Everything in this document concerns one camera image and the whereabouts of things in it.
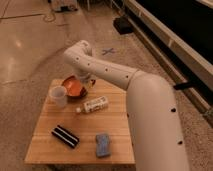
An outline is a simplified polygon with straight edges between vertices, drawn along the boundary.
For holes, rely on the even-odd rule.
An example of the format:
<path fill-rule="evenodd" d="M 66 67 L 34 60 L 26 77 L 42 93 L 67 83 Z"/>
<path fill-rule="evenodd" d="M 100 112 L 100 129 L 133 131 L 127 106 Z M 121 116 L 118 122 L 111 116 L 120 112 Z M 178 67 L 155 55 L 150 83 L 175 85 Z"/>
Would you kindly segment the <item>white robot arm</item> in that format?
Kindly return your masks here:
<path fill-rule="evenodd" d="M 190 171 L 172 86 L 163 77 L 92 56 L 81 40 L 63 54 L 77 78 L 93 75 L 126 91 L 126 111 L 137 171 Z"/>

